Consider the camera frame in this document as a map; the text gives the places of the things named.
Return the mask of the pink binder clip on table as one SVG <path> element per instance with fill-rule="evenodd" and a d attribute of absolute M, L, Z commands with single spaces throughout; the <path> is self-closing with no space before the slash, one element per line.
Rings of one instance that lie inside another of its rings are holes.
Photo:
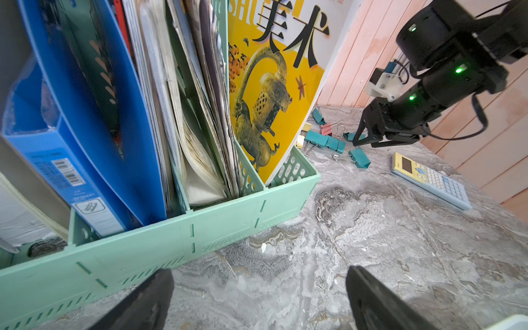
<path fill-rule="evenodd" d="M 334 132 L 338 130 L 339 127 L 342 127 L 341 122 L 337 122 L 334 124 L 327 123 L 325 125 L 320 126 L 320 134 L 323 136 L 333 136 Z"/>

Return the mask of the white plastic storage box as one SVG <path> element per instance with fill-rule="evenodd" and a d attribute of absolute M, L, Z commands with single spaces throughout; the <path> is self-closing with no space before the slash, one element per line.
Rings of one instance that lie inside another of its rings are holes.
<path fill-rule="evenodd" d="M 515 314 L 485 328 L 485 330 L 528 330 L 528 316 Z"/>

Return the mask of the green file organizer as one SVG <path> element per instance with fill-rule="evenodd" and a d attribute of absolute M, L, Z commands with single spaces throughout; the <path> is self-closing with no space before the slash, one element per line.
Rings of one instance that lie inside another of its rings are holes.
<path fill-rule="evenodd" d="M 270 186 L 244 154 L 246 192 L 201 210 L 107 238 L 76 213 L 67 245 L 38 258 L 1 257 L 1 328 L 29 329 L 299 215 L 320 175 L 295 148 Z"/>

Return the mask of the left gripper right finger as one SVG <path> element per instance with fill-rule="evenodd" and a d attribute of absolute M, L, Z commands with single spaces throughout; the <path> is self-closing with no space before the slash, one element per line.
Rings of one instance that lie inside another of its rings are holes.
<path fill-rule="evenodd" d="M 435 326 L 361 266 L 351 266 L 346 292 L 358 329 L 434 329 Z"/>

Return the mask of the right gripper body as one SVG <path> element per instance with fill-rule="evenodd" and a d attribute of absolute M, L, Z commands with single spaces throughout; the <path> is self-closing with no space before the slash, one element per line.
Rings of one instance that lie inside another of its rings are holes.
<path fill-rule="evenodd" d="M 390 114 L 392 106 L 385 98 L 375 98 L 364 108 L 353 138 L 353 145 L 370 144 L 373 148 L 395 147 L 419 142 L 430 133 L 429 127 L 405 128 Z"/>

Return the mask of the yellow blue calculator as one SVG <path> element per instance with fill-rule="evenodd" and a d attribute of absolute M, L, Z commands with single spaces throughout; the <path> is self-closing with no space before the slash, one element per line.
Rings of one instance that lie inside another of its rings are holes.
<path fill-rule="evenodd" d="M 465 186 L 400 153 L 393 154 L 392 172 L 462 210 L 470 210 Z"/>

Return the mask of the yellow art book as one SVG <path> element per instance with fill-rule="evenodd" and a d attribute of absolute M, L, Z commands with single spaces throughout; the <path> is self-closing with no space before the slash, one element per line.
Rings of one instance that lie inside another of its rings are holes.
<path fill-rule="evenodd" d="M 284 164 L 322 89 L 359 1 L 230 1 L 230 115 L 262 182 Z"/>

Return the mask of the blue file folder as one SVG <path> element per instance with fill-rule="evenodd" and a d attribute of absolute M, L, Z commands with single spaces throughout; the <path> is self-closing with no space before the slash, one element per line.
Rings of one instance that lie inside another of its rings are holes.
<path fill-rule="evenodd" d="M 151 121 L 107 1 L 20 1 L 32 55 L 1 134 L 100 236 L 165 220 Z"/>

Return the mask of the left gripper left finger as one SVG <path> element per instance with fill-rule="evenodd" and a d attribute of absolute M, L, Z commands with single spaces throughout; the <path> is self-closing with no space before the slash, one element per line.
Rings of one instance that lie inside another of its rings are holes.
<path fill-rule="evenodd" d="M 159 269 L 91 329 L 163 329 L 174 290 L 170 269 Z"/>

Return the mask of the yellow binder clip on table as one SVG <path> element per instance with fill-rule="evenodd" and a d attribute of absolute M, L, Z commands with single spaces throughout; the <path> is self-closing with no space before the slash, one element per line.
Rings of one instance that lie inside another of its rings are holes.
<path fill-rule="evenodd" d="M 299 133 L 299 135 L 296 138 L 296 147 L 297 148 L 302 149 L 304 147 L 305 136 L 311 130 L 311 128 L 312 128 L 312 125 L 309 122 L 307 122 L 307 123 L 305 123 L 303 125 L 303 127 L 301 129 L 301 132 Z"/>

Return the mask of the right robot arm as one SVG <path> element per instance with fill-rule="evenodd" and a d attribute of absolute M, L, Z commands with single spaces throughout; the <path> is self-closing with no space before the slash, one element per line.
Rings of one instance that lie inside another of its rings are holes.
<path fill-rule="evenodd" d="M 472 16 L 456 1 L 433 1 L 403 26 L 396 42 L 406 60 L 372 73 L 372 101 L 353 137 L 356 147 L 414 144 L 432 136 L 429 124 L 465 98 L 487 129 L 478 95 L 502 92 L 505 65 L 526 56 L 527 2 L 508 1 Z"/>

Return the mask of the stack of magazines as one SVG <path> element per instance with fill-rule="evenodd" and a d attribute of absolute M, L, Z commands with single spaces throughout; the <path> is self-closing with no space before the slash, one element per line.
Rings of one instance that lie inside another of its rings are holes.
<path fill-rule="evenodd" d="M 180 203 L 241 196 L 214 1 L 125 1 L 140 86 Z"/>

